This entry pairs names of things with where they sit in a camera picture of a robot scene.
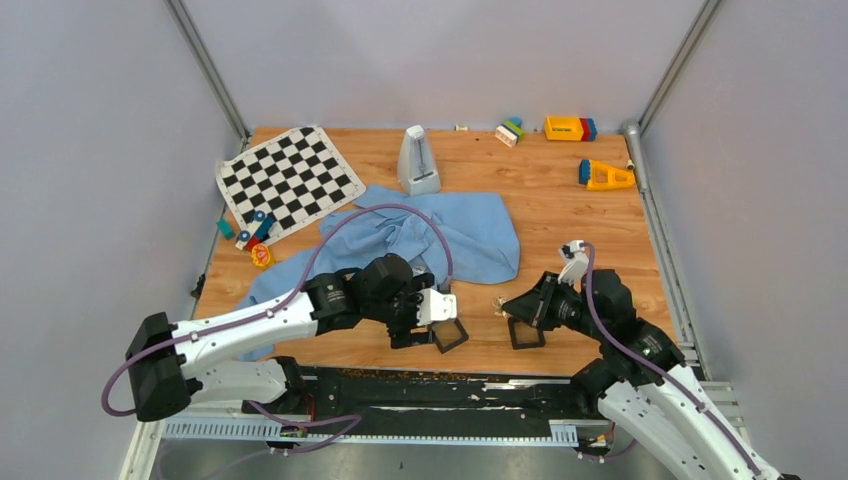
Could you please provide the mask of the light blue shirt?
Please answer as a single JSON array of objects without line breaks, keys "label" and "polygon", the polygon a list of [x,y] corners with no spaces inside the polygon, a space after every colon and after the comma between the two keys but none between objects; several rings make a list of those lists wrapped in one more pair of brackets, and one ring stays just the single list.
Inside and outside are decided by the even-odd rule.
[{"label": "light blue shirt", "polygon": [[371,185],[355,200],[364,214],[327,215],[319,225],[321,252],[303,250],[259,274],[240,301],[242,308],[293,289],[311,274],[366,266],[397,254],[438,281],[452,278],[493,285],[515,279],[520,244],[511,216],[496,193],[435,193],[408,196]]}]

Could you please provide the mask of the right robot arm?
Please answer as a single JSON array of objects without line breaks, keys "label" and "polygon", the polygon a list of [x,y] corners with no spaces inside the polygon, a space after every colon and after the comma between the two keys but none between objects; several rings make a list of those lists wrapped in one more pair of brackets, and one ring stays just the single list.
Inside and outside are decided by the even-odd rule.
[{"label": "right robot arm", "polygon": [[501,306],[511,328],[539,334],[565,327],[599,343],[599,357],[571,378],[571,403],[623,428],[679,479],[781,479],[706,393],[682,351],[637,314],[613,270],[594,270],[581,286],[546,272]]}]

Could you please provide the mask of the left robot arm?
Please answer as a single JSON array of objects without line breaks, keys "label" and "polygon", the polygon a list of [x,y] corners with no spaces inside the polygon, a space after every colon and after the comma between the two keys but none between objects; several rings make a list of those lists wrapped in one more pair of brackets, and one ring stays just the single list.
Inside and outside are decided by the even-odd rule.
[{"label": "left robot arm", "polygon": [[203,371],[263,345],[352,329],[362,320],[384,324],[392,347],[406,348],[420,337],[420,309],[435,283],[432,273],[416,273],[402,257],[386,254],[225,315],[176,323],[163,312],[150,315],[126,352],[130,413],[141,422],[168,418],[209,386]]}]

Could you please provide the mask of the gold leaf brooch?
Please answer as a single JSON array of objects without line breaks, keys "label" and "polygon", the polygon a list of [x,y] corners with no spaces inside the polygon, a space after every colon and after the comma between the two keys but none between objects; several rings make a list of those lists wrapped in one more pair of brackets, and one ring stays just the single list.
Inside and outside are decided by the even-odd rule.
[{"label": "gold leaf brooch", "polygon": [[506,299],[503,296],[496,297],[492,301],[493,312],[496,316],[503,316],[504,315],[503,305],[504,305],[505,301],[506,301]]}]

